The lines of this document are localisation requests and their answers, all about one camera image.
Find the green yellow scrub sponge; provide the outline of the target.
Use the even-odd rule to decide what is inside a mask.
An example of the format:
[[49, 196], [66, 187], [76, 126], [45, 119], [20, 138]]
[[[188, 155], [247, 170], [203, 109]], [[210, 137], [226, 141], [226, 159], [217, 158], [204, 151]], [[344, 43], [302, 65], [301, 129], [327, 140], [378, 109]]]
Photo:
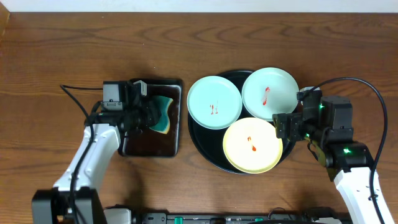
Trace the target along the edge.
[[167, 134], [170, 130], [170, 118], [168, 115], [168, 110], [174, 100], [166, 96], [154, 96], [153, 100], [160, 110], [160, 118], [158, 123], [154, 126], [151, 126], [149, 129], [161, 134]]

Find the yellow plate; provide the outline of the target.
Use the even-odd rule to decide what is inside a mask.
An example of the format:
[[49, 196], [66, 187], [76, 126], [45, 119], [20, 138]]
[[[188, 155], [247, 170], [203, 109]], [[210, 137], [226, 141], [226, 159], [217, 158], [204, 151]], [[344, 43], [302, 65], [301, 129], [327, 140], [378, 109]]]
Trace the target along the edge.
[[226, 130], [223, 152], [228, 162], [238, 170], [261, 174], [278, 164], [283, 143], [269, 122], [260, 118], [243, 118]]

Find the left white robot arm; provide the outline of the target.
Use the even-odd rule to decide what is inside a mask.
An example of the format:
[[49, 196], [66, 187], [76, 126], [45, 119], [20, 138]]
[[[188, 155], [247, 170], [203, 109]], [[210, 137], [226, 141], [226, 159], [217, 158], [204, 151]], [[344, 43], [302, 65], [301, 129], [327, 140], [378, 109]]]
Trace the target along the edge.
[[161, 112], [139, 81], [104, 82], [103, 99], [91, 111], [83, 110], [83, 140], [64, 174], [50, 190], [32, 198], [34, 223], [135, 223], [132, 210], [103, 208], [98, 189], [109, 162], [126, 145], [131, 131], [159, 122]]

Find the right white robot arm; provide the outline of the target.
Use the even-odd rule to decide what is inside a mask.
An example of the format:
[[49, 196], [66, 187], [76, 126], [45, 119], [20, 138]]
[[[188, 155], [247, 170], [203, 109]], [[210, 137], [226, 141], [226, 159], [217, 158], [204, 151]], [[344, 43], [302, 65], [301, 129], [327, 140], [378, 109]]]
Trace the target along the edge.
[[353, 223], [393, 223], [381, 192], [376, 160], [368, 147], [353, 139], [353, 107], [348, 98], [323, 96], [320, 90], [299, 92], [302, 111], [274, 114], [278, 138], [306, 140], [315, 159], [348, 208]]

